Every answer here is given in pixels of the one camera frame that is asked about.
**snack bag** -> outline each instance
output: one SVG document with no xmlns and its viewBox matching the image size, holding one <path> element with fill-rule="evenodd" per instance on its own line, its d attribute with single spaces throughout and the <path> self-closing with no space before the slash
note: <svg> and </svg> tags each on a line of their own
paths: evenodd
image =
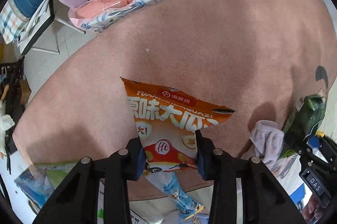
<svg viewBox="0 0 337 224">
<path fill-rule="evenodd" d="M 178 89 L 122 80 L 148 173 L 197 168 L 195 131 L 223 122 L 234 113 Z"/>
</svg>

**plaid fabric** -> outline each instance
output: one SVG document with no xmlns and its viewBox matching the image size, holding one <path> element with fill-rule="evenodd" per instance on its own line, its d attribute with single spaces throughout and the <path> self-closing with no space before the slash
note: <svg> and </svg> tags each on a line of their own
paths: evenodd
<svg viewBox="0 0 337 224">
<path fill-rule="evenodd" d="M 0 33 L 6 44 L 17 41 L 19 34 L 29 22 L 16 7 L 13 0 L 8 0 L 0 13 Z"/>
</svg>

